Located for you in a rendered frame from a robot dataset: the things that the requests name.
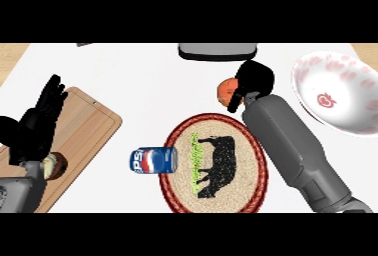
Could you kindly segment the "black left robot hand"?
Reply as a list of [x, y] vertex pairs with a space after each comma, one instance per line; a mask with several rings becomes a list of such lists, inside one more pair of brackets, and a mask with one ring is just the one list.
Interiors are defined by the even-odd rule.
[[0, 143], [9, 147], [9, 164], [42, 161], [51, 152], [56, 122], [68, 93], [61, 77], [54, 75], [43, 88], [34, 108], [20, 121], [0, 116]]

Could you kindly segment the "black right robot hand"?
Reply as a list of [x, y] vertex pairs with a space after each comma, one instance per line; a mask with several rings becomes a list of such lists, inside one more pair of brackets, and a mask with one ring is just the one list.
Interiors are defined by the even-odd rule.
[[241, 102], [251, 104], [259, 98], [268, 96], [274, 90], [275, 74], [272, 69], [247, 60], [237, 72], [238, 87], [234, 91], [228, 111], [235, 113]]

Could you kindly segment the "orange squash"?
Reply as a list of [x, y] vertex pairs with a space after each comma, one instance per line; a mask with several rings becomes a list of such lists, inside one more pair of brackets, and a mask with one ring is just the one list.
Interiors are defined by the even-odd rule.
[[229, 106], [231, 99], [232, 99], [234, 92], [235, 92], [237, 88], [238, 88], [238, 79], [237, 78], [226, 79], [217, 87], [217, 99], [225, 107]]

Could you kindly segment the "white bowl with pink print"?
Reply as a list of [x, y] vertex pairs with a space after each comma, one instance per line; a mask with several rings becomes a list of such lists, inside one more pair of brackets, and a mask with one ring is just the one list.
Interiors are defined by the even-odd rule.
[[359, 137], [378, 137], [378, 72], [347, 54], [318, 51], [293, 67], [300, 104], [330, 128]]

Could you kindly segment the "oval woven placemat, black animal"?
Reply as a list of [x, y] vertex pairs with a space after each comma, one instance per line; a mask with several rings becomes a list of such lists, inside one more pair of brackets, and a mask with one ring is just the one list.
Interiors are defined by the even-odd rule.
[[256, 213], [269, 171], [260, 143], [232, 117], [206, 113], [173, 129], [166, 144], [178, 150], [178, 169], [160, 176], [176, 213]]

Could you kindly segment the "wooden cutting board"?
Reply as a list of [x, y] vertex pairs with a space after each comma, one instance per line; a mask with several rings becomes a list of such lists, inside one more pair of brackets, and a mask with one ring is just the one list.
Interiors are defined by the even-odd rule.
[[[56, 123], [52, 151], [59, 152], [68, 167], [64, 175], [46, 181], [46, 189], [36, 212], [48, 212], [77, 176], [121, 126], [121, 117], [77, 87], [67, 89], [62, 113]], [[9, 148], [0, 147], [0, 178], [24, 177], [27, 171], [9, 164]]]

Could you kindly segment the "dark grey appliance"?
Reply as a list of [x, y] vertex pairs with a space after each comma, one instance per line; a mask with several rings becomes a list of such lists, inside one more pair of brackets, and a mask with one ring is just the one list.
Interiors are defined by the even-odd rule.
[[179, 55], [197, 61], [243, 61], [253, 59], [256, 43], [181, 43]]

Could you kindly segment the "blue soda can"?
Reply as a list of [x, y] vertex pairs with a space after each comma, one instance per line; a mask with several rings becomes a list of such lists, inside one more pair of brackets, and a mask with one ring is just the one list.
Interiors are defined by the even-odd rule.
[[142, 147], [132, 152], [130, 169], [139, 174], [169, 174], [178, 168], [175, 147]]

